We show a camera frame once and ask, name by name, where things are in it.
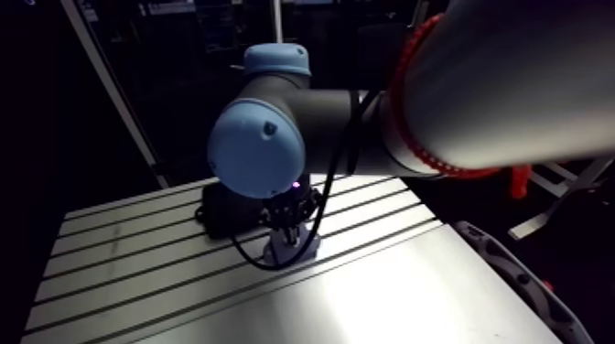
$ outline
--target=metal surface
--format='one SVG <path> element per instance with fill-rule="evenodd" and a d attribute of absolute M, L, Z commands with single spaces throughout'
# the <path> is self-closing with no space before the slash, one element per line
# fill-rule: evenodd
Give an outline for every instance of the metal surface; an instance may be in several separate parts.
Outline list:
<path fill-rule="evenodd" d="M 22 342 L 142 339 L 441 224 L 399 179 L 338 177 L 316 261 L 271 274 L 244 262 L 229 242 L 207 240 L 193 220 L 199 189 L 180 189 L 69 216 L 72 224 L 58 237 Z M 265 231 L 241 240 L 259 256 Z"/>
<path fill-rule="evenodd" d="M 448 226 L 140 344 L 559 343 Z"/>
<path fill-rule="evenodd" d="M 271 10 L 274 20 L 275 43 L 284 43 L 284 34 L 282 33 L 282 1 L 271 0 Z"/>
<path fill-rule="evenodd" d="M 90 58 L 98 77 L 101 78 L 102 85 L 109 93 L 109 97 L 111 98 L 115 109 L 120 114 L 120 117 L 122 117 L 122 121 L 124 122 L 128 133 L 130 133 L 133 138 L 133 141 L 135 141 L 136 147 L 139 149 L 141 156 L 143 156 L 144 160 L 147 162 L 147 165 L 151 169 L 152 166 L 157 163 L 155 154 L 150 148 L 150 145 L 146 140 L 146 136 L 141 132 L 137 121 L 130 113 L 128 105 L 126 104 L 120 90 L 118 90 L 110 71 L 107 69 L 103 56 L 101 56 L 96 48 L 92 35 L 86 27 L 86 24 L 80 15 L 80 9 L 77 8 L 75 2 L 76 0 L 61 1 L 64 11 L 68 16 L 72 27 L 75 29 L 77 37 L 83 45 L 83 49 L 88 54 L 88 58 Z M 168 182 L 165 177 L 156 175 L 156 180 L 161 188 L 168 188 Z"/>

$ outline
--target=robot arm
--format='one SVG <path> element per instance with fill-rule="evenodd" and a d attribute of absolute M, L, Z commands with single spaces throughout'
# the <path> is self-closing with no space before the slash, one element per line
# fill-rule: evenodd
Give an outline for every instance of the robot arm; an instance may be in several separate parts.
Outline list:
<path fill-rule="evenodd" d="M 613 17 L 609 1 L 455 1 L 403 70 L 399 118 L 382 92 L 338 172 L 438 174 L 417 147 L 470 170 L 615 151 Z M 249 80 L 214 126 L 208 156 L 227 187 L 267 199 L 327 171 L 366 92 L 311 90 L 298 45 L 251 47 L 244 65 Z"/>

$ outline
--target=small object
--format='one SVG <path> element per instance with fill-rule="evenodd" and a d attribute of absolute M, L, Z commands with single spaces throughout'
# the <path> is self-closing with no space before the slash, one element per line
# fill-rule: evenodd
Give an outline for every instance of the small object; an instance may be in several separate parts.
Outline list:
<path fill-rule="evenodd" d="M 295 245 L 286 243 L 286 237 L 283 231 L 271 231 L 269 234 L 269 242 L 263 249 L 264 262 L 269 265 L 279 265 L 293 257 L 301 249 L 301 242 L 305 242 L 309 235 L 309 231 L 305 224 L 300 224 L 297 231 L 297 242 L 299 242 L 299 244 Z M 316 258 L 319 246 L 320 237 L 317 235 L 297 263 Z"/>

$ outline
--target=metal frame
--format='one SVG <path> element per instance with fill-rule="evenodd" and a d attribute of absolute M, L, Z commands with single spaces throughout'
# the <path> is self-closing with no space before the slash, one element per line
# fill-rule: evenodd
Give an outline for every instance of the metal frame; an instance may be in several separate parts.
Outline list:
<path fill-rule="evenodd" d="M 273 12 L 275 43 L 284 43 L 284 34 L 282 32 L 282 0 L 271 0 L 271 10 Z"/>
<path fill-rule="evenodd" d="M 546 189 L 547 191 L 554 194 L 558 197 L 558 200 L 545 212 L 540 213 L 531 219 L 520 223 L 519 225 L 512 227 L 508 230 L 508 234 L 512 236 L 515 240 L 521 240 L 524 237 L 532 234 L 535 231 L 540 230 L 542 227 L 546 225 L 551 216 L 556 212 L 556 210 L 564 203 L 566 198 L 570 196 L 573 192 L 580 190 L 582 188 L 591 188 L 596 180 L 602 175 L 602 173 L 610 166 L 610 164 L 615 159 L 615 156 L 603 156 L 595 159 L 587 168 L 581 172 L 580 175 L 575 176 L 570 171 L 561 167 L 557 164 L 545 164 L 545 166 L 552 171 L 556 172 L 558 175 L 566 178 L 566 181 L 563 181 L 559 184 L 553 184 L 550 181 L 546 180 L 542 176 L 532 173 L 530 179 Z"/>
<path fill-rule="evenodd" d="M 61 3 L 73 29 L 77 33 L 79 41 L 83 45 L 88 58 L 90 58 L 98 77 L 101 79 L 102 86 L 109 93 L 109 97 L 111 98 L 115 109 L 120 114 L 122 122 L 124 122 L 126 129 L 128 129 L 128 133 L 130 133 L 133 141 L 135 141 L 136 147 L 141 153 L 141 156 L 143 156 L 143 159 L 149 165 L 152 173 L 156 176 L 156 180 L 158 181 L 160 187 L 168 188 L 168 182 L 165 177 L 159 176 L 154 172 L 153 166 L 157 163 L 156 155 L 151 149 L 150 144 L 147 142 L 146 136 L 142 133 L 138 122 L 131 114 L 127 101 L 124 99 L 124 96 L 115 84 L 115 80 L 107 68 L 107 63 L 105 63 L 104 57 L 98 51 L 96 43 L 94 42 L 92 35 L 80 14 L 80 9 L 75 4 L 74 0 L 61 0 Z"/>

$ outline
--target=dark background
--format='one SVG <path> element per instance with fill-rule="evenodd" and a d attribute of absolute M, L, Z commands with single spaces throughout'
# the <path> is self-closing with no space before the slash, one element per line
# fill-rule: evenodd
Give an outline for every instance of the dark background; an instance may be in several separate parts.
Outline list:
<path fill-rule="evenodd" d="M 446 5 L 432 1 L 428 15 Z M 195 12 L 161 16 L 141 16 L 136 6 L 134 0 L 92 0 L 89 8 L 98 9 L 92 32 L 135 119 L 170 166 L 171 184 L 208 177 L 199 156 L 221 108 L 242 84 L 241 72 L 229 66 L 241 64 L 251 44 L 273 40 L 271 27 L 256 20 L 269 15 L 268 1 L 233 6 L 195 0 Z M 285 40 L 308 48 L 314 87 L 384 88 L 414 8 L 415 1 L 284 4 Z M 4 21 L 11 34 L 2 74 L 8 185 L 3 332 L 12 342 L 24 326 L 64 213 L 153 191 L 158 184 L 59 1 L 5 1 L 2 13 L 12 18 Z M 469 220 L 500 239 L 556 286 L 598 343 L 611 342 L 613 258 L 593 252 L 596 242 L 612 242 L 612 221 L 597 231 L 602 227 L 584 218 L 596 208 L 588 204 L 595 204 L 582 199 L 567 210 L 576 214 L 573 220 L 513 242 L 506 231 L 554 198 L 530 185 L 527 199 L 512 200 L 509 180 L 502 172 L 480 181 L 406 183 L 444 221 Z"/>

